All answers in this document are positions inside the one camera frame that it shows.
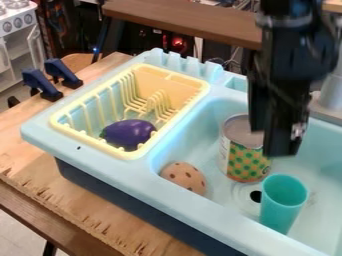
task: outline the white stove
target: white stove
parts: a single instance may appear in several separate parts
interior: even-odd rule
[[[36,8],[28,0],[0,0],[0,37],[36,24]]]
[[[23,68],[44,67],[36,9],[32,1],[0,0],[0,92],[22,80]]]

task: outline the dish rack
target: dish rack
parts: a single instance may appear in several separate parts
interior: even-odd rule
[[[149,64],[137,64],[54,113],[50,124],[117,158],[136,159],[157,143],[208,91],[209,84],[203,80]],[[143,119],[157,128],[146,143],[140,143],[132,152],[107,144],[100,137],[107,125],[126,119]]]

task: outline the wooden surface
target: wooden surface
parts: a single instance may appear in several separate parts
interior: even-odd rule
[[[77,76],[87,84],[129,58],[114,53]],[[53,157],[24,142],[21,123],[50,105],[37,95],[0,114],[0,208],[71,255],[202,255],[64,179]]]
[[[68,68],[77,73],[78,71],[88,67],[93,59],[93,54],[69,54],[63,58],[63,62]]]
[[[111,0],[104,14],[217,42],[259,49],[254,14],[188,0]]]
[[[342,13],[342,0],[328,0],[324,2],[323,9],[325,11]]]

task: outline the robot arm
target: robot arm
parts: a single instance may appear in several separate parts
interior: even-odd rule
[[[333,71],[339,38],[320,0],[261,0],[262,47],[249,58],[252,131],[265,131],[264,154],[295,155],[305,133],[310,85]]]

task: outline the plastic cup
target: plastic cup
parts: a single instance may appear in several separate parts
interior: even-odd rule
[[[262,182],[260,223],[287,234],[308,198],[305,186],[296,178],[273,174]]]

